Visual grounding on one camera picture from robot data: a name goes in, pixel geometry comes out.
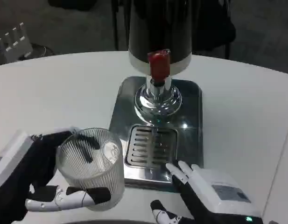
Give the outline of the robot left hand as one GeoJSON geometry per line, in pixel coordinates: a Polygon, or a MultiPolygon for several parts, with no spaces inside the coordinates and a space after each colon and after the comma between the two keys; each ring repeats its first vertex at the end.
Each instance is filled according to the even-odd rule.
{"type": "Polygon", "coordinates": [[[110,201],[107,187],[49,185],[56,172],[56,150],[73,128],[49,134],[17,131],[0,151],[0,224],[21,221],[27,212],[56,212],[110,201]]]}

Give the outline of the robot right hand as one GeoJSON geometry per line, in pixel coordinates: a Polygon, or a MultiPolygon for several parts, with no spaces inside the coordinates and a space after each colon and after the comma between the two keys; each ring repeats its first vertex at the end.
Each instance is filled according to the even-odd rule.
{"type": "Polygon", "coordinates": [[[261,213],[241,187],[226,173],[166,163],[172,183],[180,193],[192,218],[168,211],[159,200],[150,207],[158,224],[261,224],[261,213]]]}

